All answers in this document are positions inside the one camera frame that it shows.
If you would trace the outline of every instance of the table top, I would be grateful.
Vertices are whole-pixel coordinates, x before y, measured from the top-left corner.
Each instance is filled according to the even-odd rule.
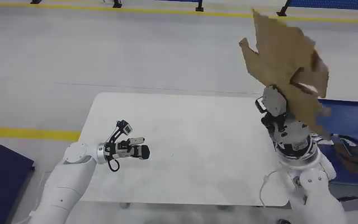
[[[280,167],[262,116],[251,97],[101,93],[79,140],[104,142],[126,120],[125,137],[144,137],[150,158],[119,159],[118,172],[98,165],[81,200],[260,206],[264,175]],[[272,175],[265,205],[288,198]]]

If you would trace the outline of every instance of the cardboard piece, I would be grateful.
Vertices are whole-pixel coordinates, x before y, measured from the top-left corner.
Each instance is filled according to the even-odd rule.
[[[317,97],[325,97],[328,68],[314,49],[314,41],[298,27],[288,27],[276,19],[253,10],[256,47],[253,51],[246,38],[239,43],[248,73],[265,86],[275,85],[288,101],[288,109],[316,133],[317,115],[327,115]]]
[[[358,174],[358,157],[350,156],[343,144],[334,144],[336,156],[344,164],[347,171],[352,174]],[[350,147],[350,150],[358,151],[358,146]]]

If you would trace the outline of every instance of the floor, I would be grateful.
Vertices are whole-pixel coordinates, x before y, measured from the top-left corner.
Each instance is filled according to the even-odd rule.
[[[329,65],[327,97],[357,100],[358,24],[289,21],[317,41]],[[249,18],[0,7],[0,127],[80,131],[99,92],[259,97],[238,42],[255,45]],[[36,204],[70,142],[0,139],[37,171],[14,216]],[[348,214],[350,223],[357,212]],[[274,223],[290,210],[80,202],[67,223]]]

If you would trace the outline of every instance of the yellow line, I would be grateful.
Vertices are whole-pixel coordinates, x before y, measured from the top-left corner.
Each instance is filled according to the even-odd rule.
[[[195,12],[195,11],[180,11],[180,10],[154,10],[143,8],[109,8],[96,6],[62,6],[49,4],[28,4],[28,3],[0,3],[1,6],[6,7],[36,7],[36,8],[56,8],[68,10],[94,10],[94,11],[121,11],[121,12],[141,12],[141,13],[164,13],[164,14],[182,14],[182,15],[198,15],[198,16],[220,16],[220,17],[237,17],[237,18],[251,18],[251,14],[244,13],[225,13],[225,12]],[[319,21],[319,22],[344,22],[344,23],[358,23],[358,19],[354,18],[320,18],[320,17],[278,17],[270,16],[271,18],[278,18],[280,20],[299,20],[299,21]]]
[[[43,2],[103,3],[103,1],[87,1],[87,0],[44,0]]]
[[[78,141],[80,134],[80,132],[72,132],[67,130],[35,130],[0,127],[0,138],[32,138],[76,142]]]

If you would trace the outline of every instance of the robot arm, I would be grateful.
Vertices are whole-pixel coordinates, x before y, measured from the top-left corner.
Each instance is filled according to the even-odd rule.
[[[261,122],[286,170],[293,210],[309,224],[347,223],[342,204],[328,189],[328,181],[336,177],[336,172],[311,137],[309,127],[290,113],[275,86],[266,87],[262,101],[258,99],[255,104],[266,113]]]
[[[66,149],[61,162],[45,183],[39,206],[30,213],[29,224],[65,224],[72,208],[87,190],[97,164],[108,163],[115,172],[119,170],[117,158],[149,158],[148,146],[138,145],[144,143],[144,138],[115,143],[121,134],[128,135],[132,131],[124,120],[117,122],[117,128],[108,142],[98,146],[75,142]],[[116,170],[111,167],[110,160],[115,160],[118,164]]]

